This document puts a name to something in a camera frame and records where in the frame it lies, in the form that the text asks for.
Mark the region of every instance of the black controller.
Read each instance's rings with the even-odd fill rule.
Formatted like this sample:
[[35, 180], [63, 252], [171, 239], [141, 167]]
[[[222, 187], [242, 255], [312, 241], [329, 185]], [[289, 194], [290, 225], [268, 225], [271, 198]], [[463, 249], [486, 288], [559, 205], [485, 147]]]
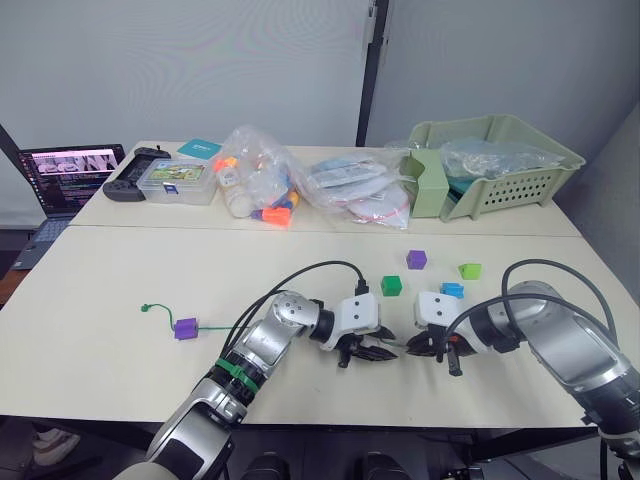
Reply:
[[133, 152], [135, 156], [120, 172], [118, 177], [102, 185], [102, 191], [116, 202], [141, 202], [146, 200], [144, 194], [136, 186], [136, 182], [156, 158], [171, 158], [164, 150], [140, 147]]

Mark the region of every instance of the laptop keyboard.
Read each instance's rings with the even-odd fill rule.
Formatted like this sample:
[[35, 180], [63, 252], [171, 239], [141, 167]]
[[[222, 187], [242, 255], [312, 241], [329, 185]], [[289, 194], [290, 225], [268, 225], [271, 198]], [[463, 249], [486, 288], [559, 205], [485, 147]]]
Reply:
[[70, 218], [60, 220], [48, 220], [34, 237], [34, 242], [53, 242], [67, 228]]

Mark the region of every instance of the lime green cube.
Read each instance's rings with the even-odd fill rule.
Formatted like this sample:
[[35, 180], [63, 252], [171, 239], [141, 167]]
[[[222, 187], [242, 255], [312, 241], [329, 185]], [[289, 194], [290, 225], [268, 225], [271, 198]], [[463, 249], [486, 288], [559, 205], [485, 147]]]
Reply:
[[462, 278], [465, 280], [477, 280], [480, 278], [480, 274], [482, 273], [482, 264], [481, 263], [465, 263], [464, 265], [460, 265], [458, 267], [458, 271]]
[[397, 275], [387, 275], [382, 277], [380, 287], [382, 287], [382, 295], [385, 297], [397, 297], [402, 291], [402, 282]]

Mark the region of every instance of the purple cube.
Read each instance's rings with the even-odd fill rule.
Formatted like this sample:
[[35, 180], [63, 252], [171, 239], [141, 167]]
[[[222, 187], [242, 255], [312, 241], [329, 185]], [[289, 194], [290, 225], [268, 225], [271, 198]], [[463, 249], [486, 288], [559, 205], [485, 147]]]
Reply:
[[176, 322], [174, 329], [174, 337], [178, 340], [187, 340], [189, 338], [197, 338], [198, 322], [195, 318], [183, 318]]
[[424, 250], [409, 250], [407, 267], [409, 270], [422, 270], [427, 264], [427, 254]]

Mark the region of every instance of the white table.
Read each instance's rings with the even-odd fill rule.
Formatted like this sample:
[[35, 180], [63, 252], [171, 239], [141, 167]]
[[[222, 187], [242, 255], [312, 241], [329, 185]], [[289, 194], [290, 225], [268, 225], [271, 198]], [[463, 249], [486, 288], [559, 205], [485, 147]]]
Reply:
[[[139, 142], [137, 147], [160, 148], [174, 158], [182, 142]], [[289, 147], [291, 153], [304, 164], [310, 165], [321, 160], [343, 155], [355, 147]], [[127, 155], [111, 178], [133, 158], [133, 151]], [[122, 204], [109, 200], [102, 190], [93, 196], [82, 211], [72, 221], [73, 225], [127, 226], [127, 227], [175, 227], [175, 228], [215, 228], [232, 230], [275, 230], [269, 224], [251, 219], [233, 218], [218, 192], [211, 205], [163, 205], [150, 202]], [[360, 225], [337, 216], [323, 215], [306, 202], [301, 202], [294, 212], [291, 231], [296, 232], [362, 232], [396, 234], [396, 230], [380, 225]], [[506, 209], [483, 215], [479, 220], [469, 217], [443, 223], [437, 218], [411, 220], [410, 228], [404, 234], [444, 234], [444, 235], [545, 235], [579, 237], [580, 232], [551, 203], [546, 207], [537, 204]]]
[[[423, 271], [409, 271], [411, 248], [426, 250]], [[412, 305], [419, 290], [461, 281], [456, 266], [478, 262], [479, 281], [461, 281], [465, 302], [494, 296], [509, 264], [542, 257], [577, 267], [604, 292], [622, 350], [640, 365], [639, 312], [586, 241], [570, 236], [386, 235], [184, 228], [73, 226], [0, 311], [0, 414], [164, 421], [210, 368], [224, 332], [176, 341], [161, 309], [202, 325], [230, 325], [273, 283], [327, 259], [360, 266], [380, 294], [383, 275], [399, 274], [399, 297], [380, 297], [382, 318], [399, 339], [418, 331]], [[587, 290], [563, 272], [516, 271], [513, 281], [541, 279], [601, 317]], [[309, 273], [290, 287], [331, 306], [352, 295], [355, 277], [340, 267]], [[337, 354], [306, 338], [293, 345], [251, 405], [247, 423], [446, 427], [580, 426], [582, 411], [525, 346], [505, 355], [462, 359], [464, 376], [433, 359], [401, 356], [385, 363]]]

